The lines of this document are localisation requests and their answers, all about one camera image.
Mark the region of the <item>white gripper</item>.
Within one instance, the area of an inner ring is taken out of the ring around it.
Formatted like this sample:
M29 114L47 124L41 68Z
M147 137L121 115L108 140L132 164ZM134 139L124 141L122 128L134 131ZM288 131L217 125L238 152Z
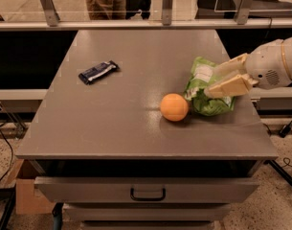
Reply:
M274 40L260 45L249 55L241 54L216 66L213 73L218 78L234 72L239 74L206 87L205 95L211 99L220 99L245 95L256 84L263 89L289 85L292 79L285 67L282 43L281 39Z

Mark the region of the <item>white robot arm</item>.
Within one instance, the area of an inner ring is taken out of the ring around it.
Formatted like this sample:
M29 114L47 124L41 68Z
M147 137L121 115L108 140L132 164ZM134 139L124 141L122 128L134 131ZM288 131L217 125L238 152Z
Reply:
M213 70L217 80L205 88L211 99L247 94L254 86L263 89L292 83L292 37L277 39L242 54Z

